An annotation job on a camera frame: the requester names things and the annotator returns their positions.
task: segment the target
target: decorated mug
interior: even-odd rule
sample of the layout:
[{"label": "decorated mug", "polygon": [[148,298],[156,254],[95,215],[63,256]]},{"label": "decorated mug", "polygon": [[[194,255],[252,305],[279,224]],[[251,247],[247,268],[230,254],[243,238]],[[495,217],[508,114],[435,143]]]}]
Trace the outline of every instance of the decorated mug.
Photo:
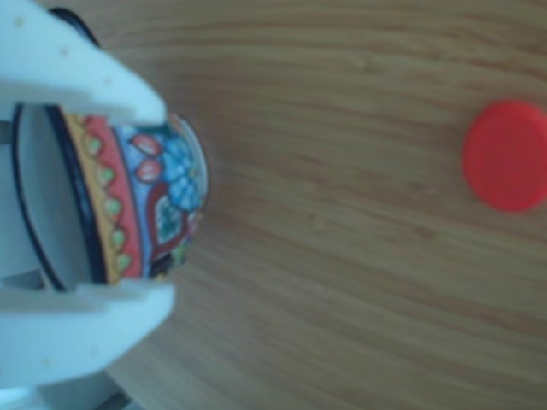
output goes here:
[{"label": "decorated mug", "polygon": [[176,114],[156,127],[24,106],[14,122],[15,188],[34,248],[62,289],[160,278],[185,260],[209,176]]}]

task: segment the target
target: red plastic token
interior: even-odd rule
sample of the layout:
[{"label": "red plastic token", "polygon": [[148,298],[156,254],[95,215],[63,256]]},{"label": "red plastic token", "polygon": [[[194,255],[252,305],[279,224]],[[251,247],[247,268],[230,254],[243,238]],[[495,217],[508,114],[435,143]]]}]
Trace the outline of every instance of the red plastic token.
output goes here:
[{"label": "red plastic token", "polygon": [[547,196],[547,117],[527,102],[492,104],[474,122],[463,172],[477,196],[502,211],[525,211]]}]

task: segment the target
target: blue flower design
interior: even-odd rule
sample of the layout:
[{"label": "blue flower design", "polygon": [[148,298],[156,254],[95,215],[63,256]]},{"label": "blue flower design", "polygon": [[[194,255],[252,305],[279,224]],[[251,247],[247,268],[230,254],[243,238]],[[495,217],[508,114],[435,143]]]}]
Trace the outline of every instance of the blue flower design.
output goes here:
[{"label": "blue flower design", "polygon": [[169,138],[165,142],[163,177],[168,183],[169,201],[186,212],[194,212],[201,198],[197,188],[197,165],[182,138]]}]

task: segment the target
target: red leaf design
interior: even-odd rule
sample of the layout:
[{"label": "red leaf design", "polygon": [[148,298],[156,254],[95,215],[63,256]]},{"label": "red leaf design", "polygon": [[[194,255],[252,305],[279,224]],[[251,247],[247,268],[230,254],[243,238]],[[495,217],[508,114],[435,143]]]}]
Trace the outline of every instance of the red leaf design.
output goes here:
[{"label": "red leaf design", "polygon": [[160,178],[162,164],[154,160],[144,160],[135,170],[137,178],[146,184],[150,184]]},{"label": "red leaf design", "polygon": [[131,138],[131,144],[135,145],[145,155],[157,156],[162,153],[162,146],[154,137],[148,134],[137,134]]}]

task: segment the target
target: red disc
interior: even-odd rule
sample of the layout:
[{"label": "red disc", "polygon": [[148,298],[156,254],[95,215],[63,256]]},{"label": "red disc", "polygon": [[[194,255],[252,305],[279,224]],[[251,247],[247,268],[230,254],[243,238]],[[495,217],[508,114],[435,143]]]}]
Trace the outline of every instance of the red disc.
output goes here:
[{"label": "red disc", "polygon": [[474,122],[463,172],[477,196],[502,211],[524,211],[547,196],[547,117],[527,102],[492,104]]}]

